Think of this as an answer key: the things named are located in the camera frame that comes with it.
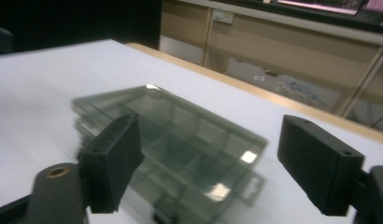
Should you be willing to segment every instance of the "wall outlet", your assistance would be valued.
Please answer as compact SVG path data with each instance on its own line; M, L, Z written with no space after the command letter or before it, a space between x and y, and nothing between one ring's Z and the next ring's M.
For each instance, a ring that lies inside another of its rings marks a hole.
M214 9L212 14L212 20L222 21L225 23L233 24L233 12Z

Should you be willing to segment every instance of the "black wall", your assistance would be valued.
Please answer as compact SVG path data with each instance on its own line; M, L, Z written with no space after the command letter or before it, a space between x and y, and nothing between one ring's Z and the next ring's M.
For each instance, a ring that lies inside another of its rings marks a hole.
M161 12L161 0L0 0L0 26L15 51L108 38L157 49Z

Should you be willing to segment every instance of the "white table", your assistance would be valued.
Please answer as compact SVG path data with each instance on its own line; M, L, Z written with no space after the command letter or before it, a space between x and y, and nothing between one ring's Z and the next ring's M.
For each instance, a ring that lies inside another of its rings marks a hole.
M0 206L29 194L40 170L76 161L72 99L149 83L268 139L255 168L266 178L262 193L253 207L228 211L228 223L351 223L352 209L348 217L321 215L277 160L284 114L310 119L359 150L366 156L363 169L383 164L383 134L160 52L108 40L0 57ZM90 221L137 223L124 206L114 215L90 215Z

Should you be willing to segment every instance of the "transparent plastic box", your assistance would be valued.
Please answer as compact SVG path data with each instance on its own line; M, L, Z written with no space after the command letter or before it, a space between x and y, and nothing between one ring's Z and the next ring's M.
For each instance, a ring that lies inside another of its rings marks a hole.
M160 216L212 223L251 178L267 142L259 135L153 85L74 100L88 144L118 117L140 117L146 158L131 187Z

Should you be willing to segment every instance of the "black mount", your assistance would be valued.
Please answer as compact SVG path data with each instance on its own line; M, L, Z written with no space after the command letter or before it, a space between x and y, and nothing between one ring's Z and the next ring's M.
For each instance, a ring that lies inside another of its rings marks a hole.
M326 216L345 216L352 205L355 224L383 224L383 166L367 174L364 156L306 119L284 116L278 159Z
M37 174L31 195L0 208L0 223L85 224L88 206L113 213L142 160L138 115L115 119L79 152L78 164Z

